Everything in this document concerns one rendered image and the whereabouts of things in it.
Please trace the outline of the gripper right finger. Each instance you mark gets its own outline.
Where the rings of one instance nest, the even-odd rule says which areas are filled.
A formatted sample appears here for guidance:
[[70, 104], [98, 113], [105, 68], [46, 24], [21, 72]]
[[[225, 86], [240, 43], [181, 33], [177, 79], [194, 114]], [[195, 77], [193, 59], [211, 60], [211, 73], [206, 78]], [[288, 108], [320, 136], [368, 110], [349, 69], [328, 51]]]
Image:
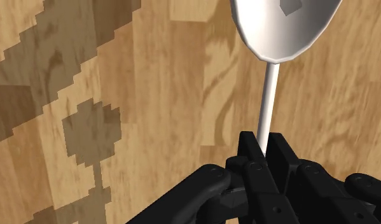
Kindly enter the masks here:
[[269, 133], [267, 163], [301, 224], [381, 224], [381, 180], [353, 173], [339, 181], [321, 164], [299, 159], [280, 133]]

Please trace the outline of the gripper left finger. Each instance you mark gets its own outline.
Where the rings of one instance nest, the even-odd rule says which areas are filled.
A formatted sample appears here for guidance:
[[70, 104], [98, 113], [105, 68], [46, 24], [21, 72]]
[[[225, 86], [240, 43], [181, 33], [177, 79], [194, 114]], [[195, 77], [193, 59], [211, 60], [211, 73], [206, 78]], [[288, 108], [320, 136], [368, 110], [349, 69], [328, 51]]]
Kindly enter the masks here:
[[252, 132], [226, 166], [205, 164], [126, 224], [280, 224], [279, 191]]

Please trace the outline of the white spoon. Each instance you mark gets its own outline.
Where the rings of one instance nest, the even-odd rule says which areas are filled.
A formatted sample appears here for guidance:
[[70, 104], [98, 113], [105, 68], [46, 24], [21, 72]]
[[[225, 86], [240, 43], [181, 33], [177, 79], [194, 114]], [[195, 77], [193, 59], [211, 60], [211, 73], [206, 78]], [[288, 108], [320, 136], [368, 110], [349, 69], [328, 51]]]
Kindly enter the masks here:
[[267, 151], [280, 64], [308, 50], [324, 32], [342, 0], [230, 0], [244, 44], [267, 63], [257, 142]]

